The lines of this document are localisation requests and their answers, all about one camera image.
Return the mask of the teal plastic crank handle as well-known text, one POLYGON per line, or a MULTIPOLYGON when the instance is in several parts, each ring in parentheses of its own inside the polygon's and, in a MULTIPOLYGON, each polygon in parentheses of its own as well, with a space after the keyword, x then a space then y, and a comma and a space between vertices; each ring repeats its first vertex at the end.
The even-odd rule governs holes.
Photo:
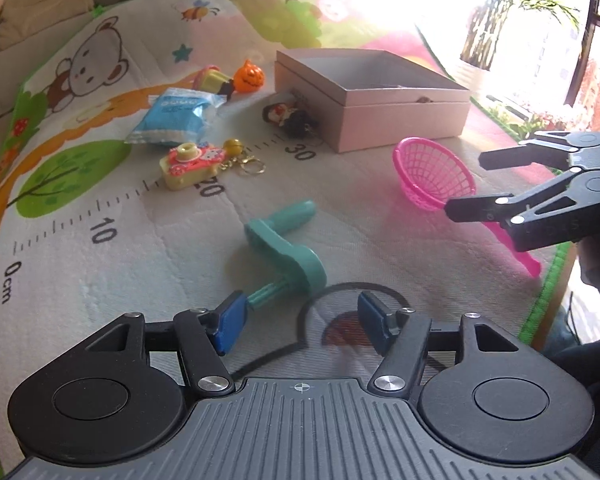
POLYGON ((278 271, 276 281, 248 296, 252 310, 289 295, 312 296, 326 287, 327 274, 318 255, 309 247, 291 244, 285 237, 308 223, 315 214, 314 201, 302 200, 245 224, 249 245, 278 271))

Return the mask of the pink plastic mesh scoop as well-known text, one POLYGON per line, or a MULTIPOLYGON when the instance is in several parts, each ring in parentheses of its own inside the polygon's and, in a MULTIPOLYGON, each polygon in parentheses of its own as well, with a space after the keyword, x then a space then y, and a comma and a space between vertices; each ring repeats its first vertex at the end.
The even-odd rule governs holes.
POLYGON ((466 164, 433 140, 411 136, 392 151, 392 162, 406 198, 426 212, 442 214, 451 198, 473 196, 476 181, 466 164))

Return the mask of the yellow pink toy camera keychain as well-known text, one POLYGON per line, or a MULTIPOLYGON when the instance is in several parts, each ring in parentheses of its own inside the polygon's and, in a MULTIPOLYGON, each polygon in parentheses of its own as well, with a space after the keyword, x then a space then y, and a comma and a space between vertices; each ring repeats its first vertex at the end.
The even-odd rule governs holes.
POLYGON ((228 139, 221 146, 207 142, 178 144, 160 159, 159 166, 163 181, 171 191, 201 184, 233 168, 250 176, 265 172, 264 162, 249 155, 245 145, 237 139, 228 139))

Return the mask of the blue white tissue packet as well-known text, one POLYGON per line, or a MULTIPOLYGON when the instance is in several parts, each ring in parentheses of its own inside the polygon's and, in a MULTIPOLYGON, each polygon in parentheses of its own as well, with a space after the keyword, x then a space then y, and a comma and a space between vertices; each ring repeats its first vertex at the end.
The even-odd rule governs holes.
POLYGON ((149 110, 126 136, 127 144, 163 145, 169 148, 204 140, 226 97, 199 90, 167 88, 149 98, 149 110))

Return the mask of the dark-haired doll figurine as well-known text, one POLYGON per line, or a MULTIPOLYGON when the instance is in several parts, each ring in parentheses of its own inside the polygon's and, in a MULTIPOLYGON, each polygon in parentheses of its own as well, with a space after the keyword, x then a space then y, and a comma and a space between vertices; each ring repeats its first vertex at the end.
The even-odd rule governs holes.
POLYGON ((306 110, 295 107, 292 103, 267 105, 262 110, 262 118, 293 139, 304 139, 318 127, 318 122, 306 110))

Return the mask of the orange pumpkin toy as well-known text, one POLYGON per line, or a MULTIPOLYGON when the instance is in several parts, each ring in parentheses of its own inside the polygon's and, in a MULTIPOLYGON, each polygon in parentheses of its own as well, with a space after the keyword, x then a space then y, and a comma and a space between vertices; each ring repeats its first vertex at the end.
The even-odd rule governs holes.
POLYGON ((233 86, 236 92, 252 93, 259 91, 265 84, 265 73, 259 66, 245 60, 233 76, 233 86))

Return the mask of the potted palm plant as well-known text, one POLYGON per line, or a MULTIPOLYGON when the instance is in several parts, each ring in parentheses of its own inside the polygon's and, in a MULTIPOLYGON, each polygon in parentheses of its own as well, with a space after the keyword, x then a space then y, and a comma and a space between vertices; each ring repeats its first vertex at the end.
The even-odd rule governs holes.
POLYGON ((472 14, 460 59, 480 70, 490 70, 504 25, 513 8, 550 14, 558 23, 564 18, 579 28, 572 6, 559 0, 486 0, 472 14))

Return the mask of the colourful cartoon play mat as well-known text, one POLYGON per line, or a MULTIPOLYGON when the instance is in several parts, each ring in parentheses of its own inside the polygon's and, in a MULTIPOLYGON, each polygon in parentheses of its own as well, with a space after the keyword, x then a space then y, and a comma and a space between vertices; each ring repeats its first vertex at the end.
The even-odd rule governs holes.
POLYGON ((198 70, 245 60, 270 70, 292 48, 373 49, 434 67, 391 0, 135 0, 99 15, 22 85, 0 156, 0 478, 21 460, 7 403, 32 373, 122 313, 168 320, 276 277, 245 224, 300 200, 290 233, 326 268, 325 295, 252 311, 226 358, 234 373, 366 378, 378 357, 356 322, 360 291, 405 298, 438 320, 479 310, 532 341, 568 264, 536 255, 532 278, 480 224, 456 224, 403 194, 390 146, 338 154, 263 121, 271 88, 234 96, 211 121, 263 174, 222 172, 183 191, 162 180, 162 148, 130 145, 151 96, 198 70))

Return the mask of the pink cardboard box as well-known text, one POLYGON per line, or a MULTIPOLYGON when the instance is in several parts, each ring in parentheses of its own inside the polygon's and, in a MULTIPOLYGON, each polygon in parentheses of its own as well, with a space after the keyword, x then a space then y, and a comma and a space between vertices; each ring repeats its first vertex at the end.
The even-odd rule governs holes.
POLYGON ((290 49, 276 53, 275 92, 317 121, 337 153, 380 148, 408 136, 459 136, 470 92, 447 76, 381 50, 290 49))

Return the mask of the yellow pink cupcake toy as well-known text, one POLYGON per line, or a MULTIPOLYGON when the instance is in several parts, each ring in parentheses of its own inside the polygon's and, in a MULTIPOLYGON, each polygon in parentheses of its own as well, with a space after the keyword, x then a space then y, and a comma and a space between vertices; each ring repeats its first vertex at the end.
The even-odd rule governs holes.
POLYGON ((220 71, 218 66, 209 65, 202 68, 192 83, 194 90, 225 96, 229 100, 234 91, 233 78, 220 71))

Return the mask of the beige plush pillow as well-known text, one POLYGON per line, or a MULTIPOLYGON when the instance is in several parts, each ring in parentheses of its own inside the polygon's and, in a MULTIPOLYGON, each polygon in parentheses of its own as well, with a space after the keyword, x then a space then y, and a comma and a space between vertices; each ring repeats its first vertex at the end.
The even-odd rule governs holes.
POLYGON ((93 9, 94 0, 6 0, 0 16, 0 51, 93 9))

